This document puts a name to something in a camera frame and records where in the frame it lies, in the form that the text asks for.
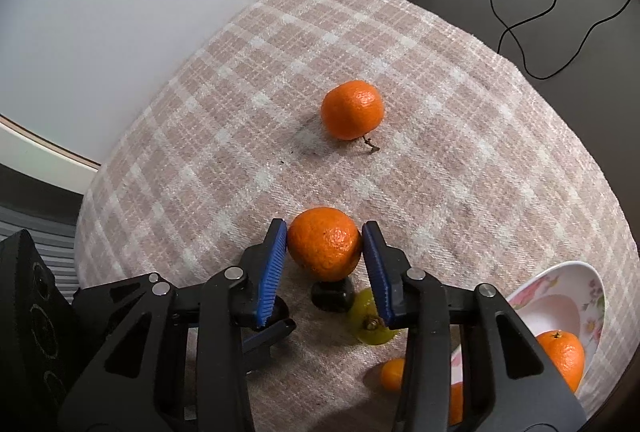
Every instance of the pink checkered fabric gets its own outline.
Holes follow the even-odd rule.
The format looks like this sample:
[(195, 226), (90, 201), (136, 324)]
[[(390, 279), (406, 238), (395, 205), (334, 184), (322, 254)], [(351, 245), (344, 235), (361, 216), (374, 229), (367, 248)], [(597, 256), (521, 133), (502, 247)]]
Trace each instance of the pink checkered fabric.
[[(324, 94), (380, 90), (362, 141), (324, 132)], [(640, 340), (639, 261), (618, 201), (578, 138), (517, 68), (405, 0), (259, 0), (198, 50), (124, 134), (84, 197), (82, 286), (158, 271), (204, 281), (264, 236), (272, 217), (329, 205), (377, 220), (391, 245), (443, 282), (507, 294), (561, 261), (603, 278), (600, 348), (578, 391), (591, 414)], [(361, 263), (353, 274), (367, 285)], [(396, 400), (372, 367), (404, 336), (355, 345), (316, 310), (289, 260), (280, 294), (298, 330), (250, 381), (260, 431), (388, 431)]]

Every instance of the orange fruit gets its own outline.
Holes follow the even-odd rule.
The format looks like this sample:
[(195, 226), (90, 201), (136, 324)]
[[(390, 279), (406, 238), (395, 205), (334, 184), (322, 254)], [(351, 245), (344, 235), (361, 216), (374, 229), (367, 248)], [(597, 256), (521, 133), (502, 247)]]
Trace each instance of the orange fruit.
[(347, 277), (358, 265), (360, 232), (339, 209), (312, 208), (298, 215), (287, 231), (289, 254), (324, 282)]
[(380, 92), (366, 81), (347, 81), (329, 91), (320, 107), (322, 123), (333, 137), (350, 141), (380, 125), (385, 116)]
[(575, 392), (584, 371), (584, 348), (580, 340), (566, 331), (548, 331), (536, 336), (536, 339), (554, 362), (567, 385)]
[(451, 385), (449, 398), (449, 425), (457, 425), (462, 421), (462, 382)]
[[(389, 360), (380, 371), (380, 385), (392, 392), (402, 389), (402, 373), (404, 358)], [(462, 382), (451, 385), (449, 394), (449, 425), (457, 425), (462, 421)]]
[(402, 371), (404, 371), (404, 358), (389, 360), (380, 371), (380, 385), (392, 392), (400, 392)]

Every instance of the floral bowl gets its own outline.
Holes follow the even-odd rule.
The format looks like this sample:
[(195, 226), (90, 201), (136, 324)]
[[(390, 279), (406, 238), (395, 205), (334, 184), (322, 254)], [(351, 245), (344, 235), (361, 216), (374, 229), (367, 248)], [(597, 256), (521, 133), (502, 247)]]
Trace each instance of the floral bowl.
[[(534, 336), (547, 331), (574, 333), (584, 347), (584, 373), (600, 343), (605, 297), (598, 272), (570, 260), (543, 271), (507, 298)], [(451, 355), (451, 383), (462, 381), (462, 351)]]

